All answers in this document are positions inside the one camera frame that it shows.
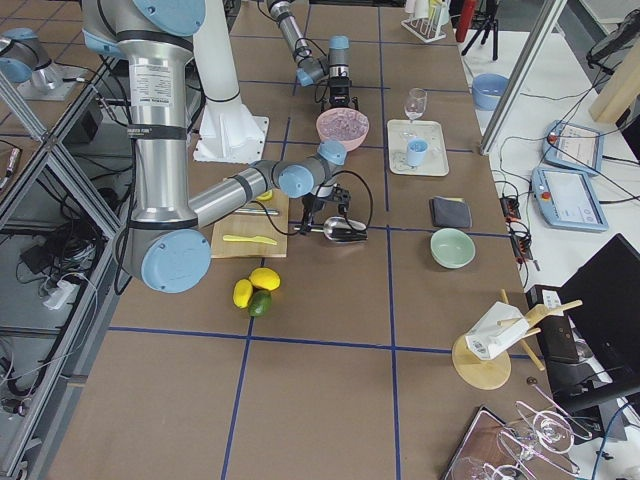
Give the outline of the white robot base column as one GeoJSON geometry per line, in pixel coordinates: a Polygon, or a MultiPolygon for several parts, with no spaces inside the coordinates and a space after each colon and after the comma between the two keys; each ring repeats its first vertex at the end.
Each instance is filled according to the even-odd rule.
{"type": "Polygon", "coordinates": [[[205,7],[193,37],[206,100],[194,159],[249,164],[262,158],[269,119],[252,115],[242,100],[223,3],[207,1],[205,7]]]}

